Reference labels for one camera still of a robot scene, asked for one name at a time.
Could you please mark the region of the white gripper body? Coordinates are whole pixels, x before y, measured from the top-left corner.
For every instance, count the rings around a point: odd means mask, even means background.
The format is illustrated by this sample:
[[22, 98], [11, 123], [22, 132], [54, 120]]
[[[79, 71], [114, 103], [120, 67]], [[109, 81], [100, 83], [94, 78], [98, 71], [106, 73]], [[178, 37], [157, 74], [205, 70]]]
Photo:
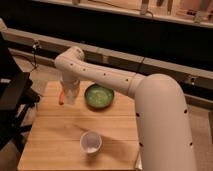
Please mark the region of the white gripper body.
[[73, 105], [80, 91], [80, 81], [77, 80], [72, 83], [63, 82], [62, 89], [64, 93], [64, 102]]

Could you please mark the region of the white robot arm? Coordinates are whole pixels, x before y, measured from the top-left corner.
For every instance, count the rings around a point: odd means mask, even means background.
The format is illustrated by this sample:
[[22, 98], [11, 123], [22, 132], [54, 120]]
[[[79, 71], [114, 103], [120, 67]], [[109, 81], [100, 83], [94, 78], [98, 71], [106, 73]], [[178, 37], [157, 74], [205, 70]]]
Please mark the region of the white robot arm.
[[86, 79], [134, 100], [143, 171], [197, 171], [187, 104], [175, 79], [90, 64], [76, 46], [58, 55], [55, 66], [67, 92]]

